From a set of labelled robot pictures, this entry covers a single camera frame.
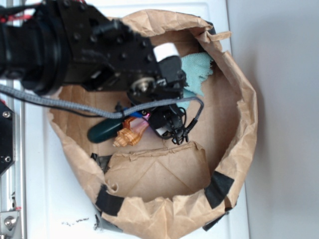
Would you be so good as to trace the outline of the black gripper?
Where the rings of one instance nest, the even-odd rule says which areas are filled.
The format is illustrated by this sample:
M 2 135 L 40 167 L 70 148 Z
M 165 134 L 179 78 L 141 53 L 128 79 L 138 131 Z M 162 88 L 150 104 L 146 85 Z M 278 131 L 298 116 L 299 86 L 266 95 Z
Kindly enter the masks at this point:
M 153 48 L 156 70 L 137 74 L 128 89 L 133 105 L 152 101 L 183 98 L 186 74 L 174 43 L 163 43 Z M 149 125 L 161 139 L 171 139 L 180 145 L 184 141 L 186 111 L 178 106 L 155 108 L 149 117 Z

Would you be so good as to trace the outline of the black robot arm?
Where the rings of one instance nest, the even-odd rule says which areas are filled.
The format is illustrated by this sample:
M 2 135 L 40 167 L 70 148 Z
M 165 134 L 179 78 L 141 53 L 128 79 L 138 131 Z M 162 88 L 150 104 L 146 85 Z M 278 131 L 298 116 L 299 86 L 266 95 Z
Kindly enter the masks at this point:
M 190 131 L 183 97 L 186 75 L 172 43 L 154 46 L 122 21 L 107 19 L 76 0 L 44 0 L 0 9 L 0 76 L 33 91 L 35 104 L 85 112 L 121 123 L 135 112 L 163 139 L 181 144 Z M 67 103 L 45 103 L 64 86 L 89 92 L 126 92 L 132 107 L 103 113 Z

